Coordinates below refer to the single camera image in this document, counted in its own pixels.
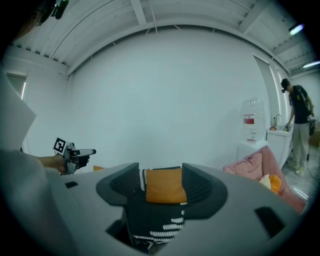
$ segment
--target pink sofa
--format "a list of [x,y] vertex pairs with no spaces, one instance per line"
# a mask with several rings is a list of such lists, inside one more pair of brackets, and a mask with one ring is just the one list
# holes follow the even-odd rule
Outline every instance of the pink sofa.
[[262,176],[270,174],[270,175],[277,175],[281,179],[281,187],[278,192],[278,195],[284,199],[288,204],[290,204],[292,207],[294,207],[299,213],[304,209],[305,207],[305,201],[300,198],[299,196],[295,195],[289,188],[284,174],[282,173],[281,169],[278,166],[278,163],[276,161],[276,158],[270,148],[268,146],[265,146],[261,148],[259,151],[248,155],[245,159],[236,161],[235,163],[232,163],[230,165],[227,165],[223,167],[223,171],[230,174],[236,174],[241,175],[244,177],[248,177],[252,179],[252,173],[244,172],[244,170],[239,171],[239,168],[235,168],[236,165],[239,165],[243,162],[247,162],[249,158],[251,158],[253,155],[261,153],[262,154],[262,172],[261,168],[256,168],[253,172],[255,173],[255,177],[257,177],[255,180],[259,180],[262,178]]

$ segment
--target light gray pants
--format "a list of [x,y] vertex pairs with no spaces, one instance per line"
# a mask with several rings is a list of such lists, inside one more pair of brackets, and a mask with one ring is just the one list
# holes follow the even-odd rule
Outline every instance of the light gray pants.
[[297,165],[307,167],[307,154],[309,152],[309,123],[293,126],[293,160]]

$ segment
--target water bottle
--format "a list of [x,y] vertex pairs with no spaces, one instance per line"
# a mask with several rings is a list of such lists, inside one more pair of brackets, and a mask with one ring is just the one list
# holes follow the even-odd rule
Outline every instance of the water bottle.
[[243,139],[255,143],[263,139],[266,129],[266,114],[262,100],[258,97],[242,103]]

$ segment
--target white sneaker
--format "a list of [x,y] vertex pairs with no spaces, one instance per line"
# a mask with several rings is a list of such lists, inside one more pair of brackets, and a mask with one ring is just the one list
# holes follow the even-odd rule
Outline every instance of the white sneaker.
[[296,174],[296,175],[301,175],[303,172],[304,172],[304,168],[301,166],[298,170],[296,170],[294,173]]
[[298,162],[295,161],[295,160],[293,160],[293,159],[288,160],[288,161],[287,161],[287,164],[288,164],[288,166],[291,166],[291,167],[293,167],[293,168],[296,168],[296,169],[299,168],[299,167],[298,167]]

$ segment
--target white ceiling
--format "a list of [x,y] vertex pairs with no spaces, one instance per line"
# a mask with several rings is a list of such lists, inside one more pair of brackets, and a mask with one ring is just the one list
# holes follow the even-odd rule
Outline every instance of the white ceiling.
[[290,35],[295,23],[275,0],[70,0],[62,19],[49,18],[13,42],[11,50],[22,48],[61,63],[70,75],[124,36],[155,26],[196,25],[257,45],[293,75],[316,58],[303,32]]

